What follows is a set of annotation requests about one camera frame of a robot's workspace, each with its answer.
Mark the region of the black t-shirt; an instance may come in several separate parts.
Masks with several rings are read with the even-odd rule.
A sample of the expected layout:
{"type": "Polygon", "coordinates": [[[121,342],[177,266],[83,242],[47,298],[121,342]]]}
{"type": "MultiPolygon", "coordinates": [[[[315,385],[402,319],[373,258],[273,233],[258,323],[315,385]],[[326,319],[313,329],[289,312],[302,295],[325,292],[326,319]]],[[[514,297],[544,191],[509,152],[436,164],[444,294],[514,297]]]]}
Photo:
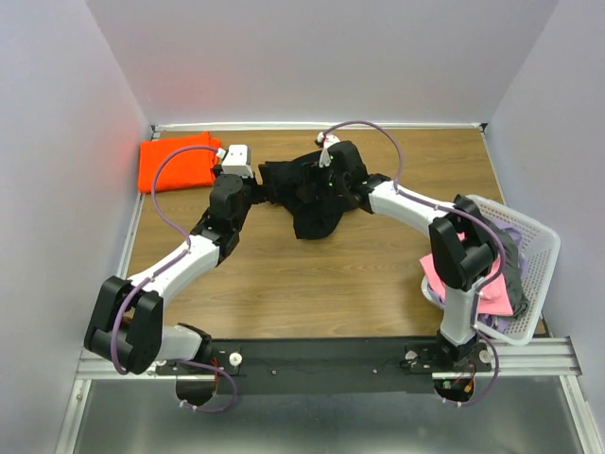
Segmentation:
{"type": "Polygon", "coordinates": [[[297,239],[328,237],[343,214],[354,210],[353,205],[328,186],[319,158],[318,150],[291,161],[266,161],[258,166],[266,200],[290,213],[297,239]]]}

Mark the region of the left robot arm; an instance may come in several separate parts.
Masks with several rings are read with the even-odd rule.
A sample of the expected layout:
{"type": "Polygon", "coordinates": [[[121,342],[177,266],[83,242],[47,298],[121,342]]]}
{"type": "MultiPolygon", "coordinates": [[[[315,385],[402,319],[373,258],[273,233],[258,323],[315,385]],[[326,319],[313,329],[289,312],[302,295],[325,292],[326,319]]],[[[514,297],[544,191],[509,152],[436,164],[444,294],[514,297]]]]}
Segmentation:
{"type": "Polygon", "coordinates": [[[240,176],[224,169],[209,207],[175,251],[128,279],[112,276],[103,282],[84,347],[111,361],[121,375],[139,375],[159,360],[176,360],[190,374],[202,372],[209,364],[211,336],[187,324],[165,325],[164,310],[231,255],[258,195],[253,173],[240,176]]]}

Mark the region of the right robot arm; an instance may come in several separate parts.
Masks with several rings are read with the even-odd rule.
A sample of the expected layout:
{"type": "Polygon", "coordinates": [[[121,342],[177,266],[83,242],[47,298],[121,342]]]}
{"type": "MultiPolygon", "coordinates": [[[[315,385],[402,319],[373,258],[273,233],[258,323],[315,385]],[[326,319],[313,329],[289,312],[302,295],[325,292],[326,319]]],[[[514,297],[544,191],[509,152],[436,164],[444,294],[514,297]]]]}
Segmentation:
{"type": "Polygon", "coordinates": [[[497,278],[491,274],[493,263],[505,264],[501,241],[471,199],[436,201],[385,175],[370,174],[357,147],[333,134],[321,133],[316,144],[320,156],[303,173],[313,189],[369,214],[398,220],[428,238],[434,269],[445,287],[435,359],[445,370],[458,369],[478,342],[479,299],[481,290],[497,278]]]}

